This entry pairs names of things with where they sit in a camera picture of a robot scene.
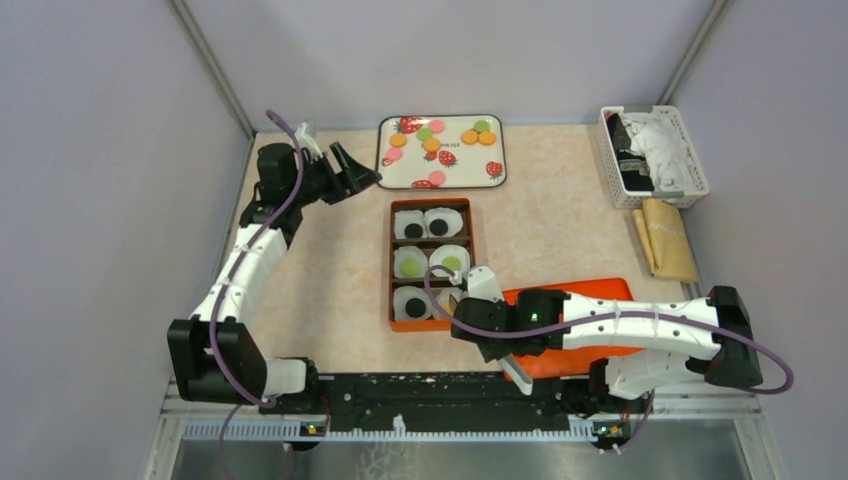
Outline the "metal tongs white handle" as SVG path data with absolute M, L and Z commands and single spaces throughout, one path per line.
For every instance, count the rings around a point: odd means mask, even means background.
M 522 368 L 512 354 L 498 359 L 497 363 L 523 395 L 530 396 L 533 393 L 534 379 Z

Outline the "black sandwich cookie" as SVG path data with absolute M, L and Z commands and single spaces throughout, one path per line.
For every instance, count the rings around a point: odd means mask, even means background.
M 424 318 L 427 316 L 428 304 L 420 298 L 411 298 L 405 302 L 404 312 L 410 318 Z
M 441 218 L 436 218 L 428 223 L 431 237 L 446 237 L 450 231 L 450 225 Z
M 418 223 L 410 223 L 403 230 L 405 239 L 418 239 L 425 237 L 424 228 Z

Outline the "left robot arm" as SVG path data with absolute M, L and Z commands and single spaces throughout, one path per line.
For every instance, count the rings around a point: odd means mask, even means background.
M 319 404 L 321 388 L 310 360 L 264 357 L 249 324 L 301 225 L 304 208 L 318 201 L 339 203 L 382 177 L 338 142 L 321 152 L 307 125 L 286 132 L 289 142 L 256 151 L 258 179 L 209 293 L 188 318 L 168 328 L 175 382 L 186 401 L 271 408 L 282 397 L 302 414 Z

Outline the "orange tin lid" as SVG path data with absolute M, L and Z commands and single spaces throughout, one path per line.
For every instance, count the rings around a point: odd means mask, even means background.
M 563 290 L 604 300 L 630 301 L 633 299 L 628 283 L 623 278 L 603 278 L 538 286 L 538 289 Z M 615 356 L 628 356 L 640 348 L 622 346 L 590 346 L 571 350 L 549 349 L 538 356 L 515 356 L 517 363 L 532 379 L 548 379 L 587 375 L 596 360 Z

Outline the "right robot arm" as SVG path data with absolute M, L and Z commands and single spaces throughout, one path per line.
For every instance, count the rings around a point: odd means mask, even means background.
M 746 307 L 717 286 L 681 303 L 597 298 L 569 288 L 504 291 L 494 272 L 472 261 L 456 209 L 403 208 L 393 220 L 390 318 L 446 322 L 455 339 L 476 345 L 523 395 L 538 379 L 585 375 L 600 412 L 681 383 L 746 391 L 763 381 Z

